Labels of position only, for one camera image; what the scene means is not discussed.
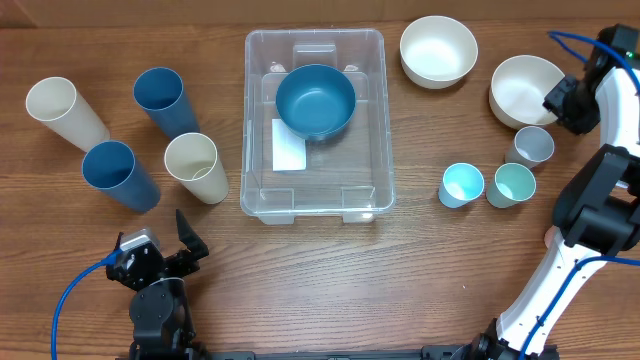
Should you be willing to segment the grey small cup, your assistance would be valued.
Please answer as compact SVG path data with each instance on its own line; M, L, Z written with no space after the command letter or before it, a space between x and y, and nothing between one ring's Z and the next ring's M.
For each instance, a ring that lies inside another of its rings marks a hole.
M554 140L546 130L527 126L516 133L505 154L505 162L518 163L532 169L549 160L554 150Z

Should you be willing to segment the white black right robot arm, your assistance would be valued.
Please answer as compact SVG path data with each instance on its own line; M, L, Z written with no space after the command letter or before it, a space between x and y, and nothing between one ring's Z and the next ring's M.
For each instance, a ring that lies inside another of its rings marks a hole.
M556 359L546 339L581 287L619 252L639 242L639 203L611 196L620 184L639 194L639 63L635 46L596 40L585 77L566 78L546 107L574 133L601 124L602 145L562 190L549 248L516 301L457 359Z

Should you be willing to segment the pink small cup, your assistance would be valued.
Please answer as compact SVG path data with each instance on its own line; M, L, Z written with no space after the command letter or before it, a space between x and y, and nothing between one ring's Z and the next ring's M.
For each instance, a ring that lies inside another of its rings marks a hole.
M556 233L556 227L555 227L555 226L551 226L551 227L546 231L546 233L545 233L545 235L544 235L544 244L545 244L545 246L546 246L547 248L549 248L549 247L550 247L550 245L551 245L551 243L552 243L552 241L553 241L553 239L554 239L555 233Z

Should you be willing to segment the dark blue bowl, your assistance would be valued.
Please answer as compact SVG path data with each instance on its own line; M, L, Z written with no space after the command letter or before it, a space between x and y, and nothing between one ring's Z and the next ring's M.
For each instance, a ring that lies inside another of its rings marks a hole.
M280 83L275 105L288 129L308 141L340 135L356 108L356 92L339 70L322 64L301 66Z

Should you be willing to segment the cream bowl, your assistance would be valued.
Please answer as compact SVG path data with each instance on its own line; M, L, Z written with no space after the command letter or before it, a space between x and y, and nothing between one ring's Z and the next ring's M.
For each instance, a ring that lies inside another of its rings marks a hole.
M501 123L515 130L552 124L557 116L543 106L544 98L564 77L560 68L544 58L508 58L492 75L490 108Z
M400 40L401 64L407 77L427 89L458 83L475 66L479 54L473 33L446 16L425 16L409 24Z

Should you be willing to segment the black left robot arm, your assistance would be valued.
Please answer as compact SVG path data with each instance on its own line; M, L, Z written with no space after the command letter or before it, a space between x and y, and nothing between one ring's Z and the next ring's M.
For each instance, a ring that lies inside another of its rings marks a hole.
M115 259L106 276L135 291L129 306L133 323L130 359L206 359L206 347L195 341L196 330L188 304L184 278L200 269L209 255L181 210L176 211L179 241L185 247L165 257L149 228L121 234Z

